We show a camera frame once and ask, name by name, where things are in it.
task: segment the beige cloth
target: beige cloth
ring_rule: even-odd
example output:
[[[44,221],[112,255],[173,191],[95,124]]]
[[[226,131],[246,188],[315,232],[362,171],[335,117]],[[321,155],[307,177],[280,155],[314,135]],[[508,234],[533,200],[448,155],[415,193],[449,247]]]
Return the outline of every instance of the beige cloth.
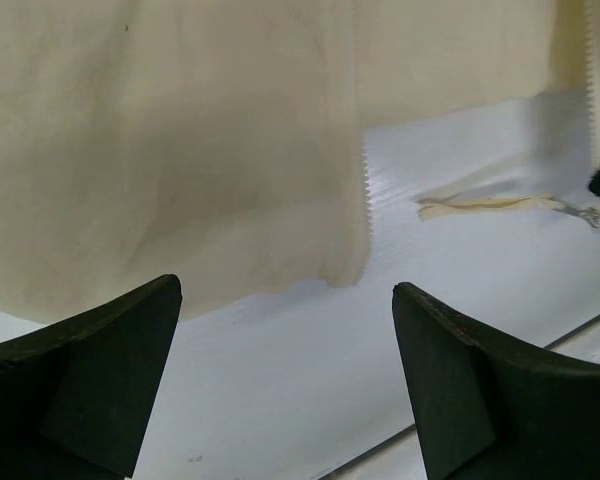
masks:
[[[0,0],[0,310],[51,322],[163,273],[183,318],[369,243],[342,0]]]
[[[584,0],[355,0],[365,124],[584,84]]]

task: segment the white surface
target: white surface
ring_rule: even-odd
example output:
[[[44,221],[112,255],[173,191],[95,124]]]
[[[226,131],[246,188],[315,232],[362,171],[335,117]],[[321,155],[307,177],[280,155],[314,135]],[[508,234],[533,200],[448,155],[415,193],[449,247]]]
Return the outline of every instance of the white surface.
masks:
[[[581,203],[586,118],[584,97],[568,94],[371,132],[375,240],[360,285],[307,283],[181,324],[135,478],[310,480],[411,424],[391,317],[397,282],[536,344],[599,314],[600,235],[584,222],[527,211],[421,224],[410,201],[539,149],[517,177],[527,180],[493,190]]]
[[[600,323],[554,349],[555,352],[600,363]],[[426,480],[416,433],[378,452],[333,480]]]

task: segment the metal pin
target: metal pin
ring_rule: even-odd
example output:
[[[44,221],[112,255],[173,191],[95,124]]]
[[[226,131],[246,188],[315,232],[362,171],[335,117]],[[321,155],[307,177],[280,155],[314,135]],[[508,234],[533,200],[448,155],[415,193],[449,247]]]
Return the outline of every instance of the metal pin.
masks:
[[[563,202],[562,200],[559,200],[559,202],[561,203],[561,207],[556,208],[556,212],[561,212],[567,215],[571,215],[572,217],[581,218],[585,222],[587,222],[591,226],[591,228],[600,228],[599,210],[593,207],[579,209],[574,207],[573,205],[569,205],[568,203]]]

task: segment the white table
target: white table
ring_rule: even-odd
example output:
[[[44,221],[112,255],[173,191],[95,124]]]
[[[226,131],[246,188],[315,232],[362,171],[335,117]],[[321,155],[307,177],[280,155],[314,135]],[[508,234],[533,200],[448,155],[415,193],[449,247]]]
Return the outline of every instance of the white table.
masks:
[[[410,200],[540,149],[527,180],[505,187],[582,203],[588,145],[580,93],[370,132],[374,245],[360,285],[308,282],[182,323],[135,478],[316,479],[410,425],[395,283],[539,345],[599,314],[600,235],[584,222],[526,211],[421,224]],[[0,339],[33,328],[0,318]]]
[[[554,351],[600,364],[600,323],[556,347]],[[378,451],[364,462],[329,477],[329,480],[427,480],[418,444],[413,433]]]

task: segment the fabric sheet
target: fabric sheet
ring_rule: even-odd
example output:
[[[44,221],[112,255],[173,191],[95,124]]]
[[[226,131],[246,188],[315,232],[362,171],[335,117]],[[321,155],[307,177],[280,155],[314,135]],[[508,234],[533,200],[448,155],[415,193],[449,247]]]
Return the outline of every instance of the fabric sheet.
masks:
[[[191,318],[366,262],[351,5],[0,0],[0,310]]]
[[[584,85],[584,0],[355,0],[368,126]]]

